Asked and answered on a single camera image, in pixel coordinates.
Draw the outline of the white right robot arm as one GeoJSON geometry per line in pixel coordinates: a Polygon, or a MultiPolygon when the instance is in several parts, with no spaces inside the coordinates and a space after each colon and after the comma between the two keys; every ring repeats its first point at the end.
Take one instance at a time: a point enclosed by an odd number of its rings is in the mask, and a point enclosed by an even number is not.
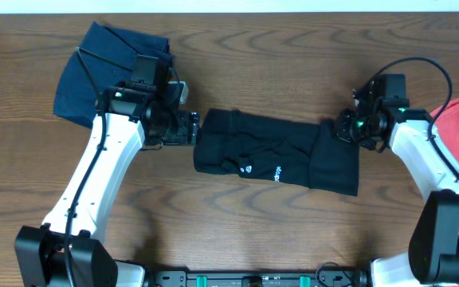
{"type": "Polygon", "coordinates": [[[369,286],[459,285],[459,163],[423,109],[345,109],[338,138],[372,149],[382,142],[407,167],[425,205],[405,253],[371,262],[369,286]]]}

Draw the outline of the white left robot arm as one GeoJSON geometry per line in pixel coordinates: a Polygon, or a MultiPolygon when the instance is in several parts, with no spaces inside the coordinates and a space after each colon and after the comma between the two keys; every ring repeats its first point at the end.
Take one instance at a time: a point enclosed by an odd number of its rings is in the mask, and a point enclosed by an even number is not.
{"type": "Polygon", "coordinates": [[[109,215],[130,163],[146,146],[194,145],[199,116],[180,109],[185,82],[107,88],[68,186],[39,227],[23,226],[14,249],[26,286],[146,286],[146,269],[104,247],[109,215]]]}

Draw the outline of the black polo shirt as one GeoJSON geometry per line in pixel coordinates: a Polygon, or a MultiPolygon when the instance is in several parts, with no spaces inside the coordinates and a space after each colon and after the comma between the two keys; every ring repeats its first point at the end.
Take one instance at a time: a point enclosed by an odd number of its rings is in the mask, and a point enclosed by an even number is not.
{"type": "Polygon", "coordinates": [[[194,168],[356,196],[359,149],[334,131],[334,120],[309,124],[211,109],[194,148],[194,168]]]}

